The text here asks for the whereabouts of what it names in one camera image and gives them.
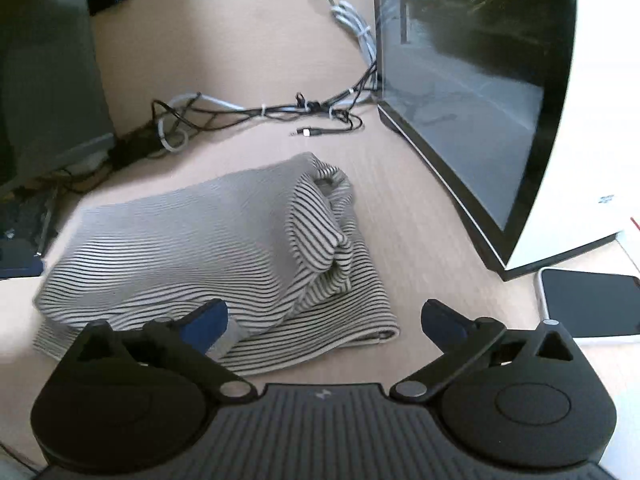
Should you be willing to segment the smartphone with white case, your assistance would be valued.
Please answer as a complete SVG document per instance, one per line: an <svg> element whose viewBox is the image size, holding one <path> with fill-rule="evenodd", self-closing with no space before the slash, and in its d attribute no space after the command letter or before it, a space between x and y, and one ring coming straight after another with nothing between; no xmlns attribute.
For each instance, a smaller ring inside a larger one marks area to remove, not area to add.
<svg viewBox="0 0 640 480"><path fill-rule="evenodd" d="M632 275L543 268L536 275L543 318L575 338L639 335L639 279Z"/></svg>

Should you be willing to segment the black monitor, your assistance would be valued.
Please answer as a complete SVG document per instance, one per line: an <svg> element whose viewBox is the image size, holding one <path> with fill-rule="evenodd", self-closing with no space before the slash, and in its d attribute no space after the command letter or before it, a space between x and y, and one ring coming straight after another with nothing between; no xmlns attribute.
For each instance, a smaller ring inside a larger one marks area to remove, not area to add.
<svg viewBox="0 0 640 480"><path fill-rule="evenodd" d="M1 189L109 150L87 0L1 0Z"/></svg>
<svg viewBox="0 0 640 480"><path fill-rule="evenodd" d="M448 190L504 280L524 254L558 133L576 0L374 0L378 112Z"/></svg>

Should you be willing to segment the left black monitor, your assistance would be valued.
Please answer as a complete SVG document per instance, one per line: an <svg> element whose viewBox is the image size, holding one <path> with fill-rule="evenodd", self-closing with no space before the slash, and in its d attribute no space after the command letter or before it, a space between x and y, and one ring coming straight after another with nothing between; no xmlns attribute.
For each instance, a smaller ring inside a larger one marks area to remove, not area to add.
<svg viewBox="0 0 640 480"><path fill-rule="evenodd" d="M109 150L87 0L1 0L1 189Z"/></svg>

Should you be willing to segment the right black monitor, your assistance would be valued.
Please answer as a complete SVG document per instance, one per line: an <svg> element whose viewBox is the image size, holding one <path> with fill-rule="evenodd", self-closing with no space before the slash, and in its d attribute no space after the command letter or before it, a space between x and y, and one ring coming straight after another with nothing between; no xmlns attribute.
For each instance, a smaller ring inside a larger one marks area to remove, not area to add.
<svg viewBox="0 0 640 480"><path fill-rule="evenodd" d="M504 280L524 254L558 133L576 0L374 0L378 112L448 190Z"/></svg>

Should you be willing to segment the black power adapter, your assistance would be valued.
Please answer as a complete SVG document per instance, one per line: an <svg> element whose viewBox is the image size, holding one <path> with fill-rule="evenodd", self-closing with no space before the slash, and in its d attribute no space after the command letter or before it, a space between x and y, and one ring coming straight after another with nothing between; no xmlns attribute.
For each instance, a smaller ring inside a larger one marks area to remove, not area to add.
<svg viewBox="0 0 640 480"><path fill-rule="evenodd" d="M163 148L153 125L144 125L118 138L108 151L107 162L114 171L124 169Z"/></svg>

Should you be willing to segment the black keyboard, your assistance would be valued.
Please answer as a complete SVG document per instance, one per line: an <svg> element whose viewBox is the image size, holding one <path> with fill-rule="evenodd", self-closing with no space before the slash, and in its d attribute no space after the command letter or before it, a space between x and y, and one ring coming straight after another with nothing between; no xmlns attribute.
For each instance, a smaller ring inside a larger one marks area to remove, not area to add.
<svg viewBox="0 0 640 480"><path fill-rule="evenodd" d="M56 232L53 227L60 187L21 186L1 200L1 278L33 278Z"/></svg>

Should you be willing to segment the striped grey white garment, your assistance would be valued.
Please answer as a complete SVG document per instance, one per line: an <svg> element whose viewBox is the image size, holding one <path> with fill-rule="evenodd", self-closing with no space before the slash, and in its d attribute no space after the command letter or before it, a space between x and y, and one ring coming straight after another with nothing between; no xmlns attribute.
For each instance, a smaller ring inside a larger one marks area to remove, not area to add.
<svg viewBox="0 0 640 480"><path fill-rule="evenodd" d="M310 153L162 195L81 211L35 299L35 347L61 359L81 330L138 330L224 301L206 354L243 376L400 332L360 233L349 178Z"/></svg>

